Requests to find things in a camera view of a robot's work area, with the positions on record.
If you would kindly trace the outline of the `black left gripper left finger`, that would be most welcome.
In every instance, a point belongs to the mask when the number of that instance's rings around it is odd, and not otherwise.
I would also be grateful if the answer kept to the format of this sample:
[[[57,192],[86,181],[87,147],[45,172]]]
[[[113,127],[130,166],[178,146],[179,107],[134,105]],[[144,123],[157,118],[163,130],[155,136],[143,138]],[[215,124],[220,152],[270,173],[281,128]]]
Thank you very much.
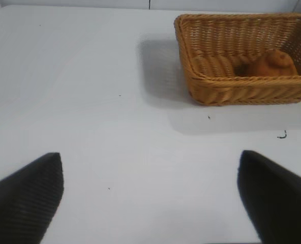
[[[58,152],[0,180],[0,243],[40,243],[64,193]]]

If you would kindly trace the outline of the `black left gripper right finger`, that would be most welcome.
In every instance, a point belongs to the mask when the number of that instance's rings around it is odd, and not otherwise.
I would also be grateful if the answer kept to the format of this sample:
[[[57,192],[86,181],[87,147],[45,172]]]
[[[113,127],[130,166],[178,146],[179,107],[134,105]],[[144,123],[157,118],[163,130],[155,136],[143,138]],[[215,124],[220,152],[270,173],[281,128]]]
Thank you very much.
[[[301,177],[252,150],[240,157],[237,186],[262,243],[301,243]]]

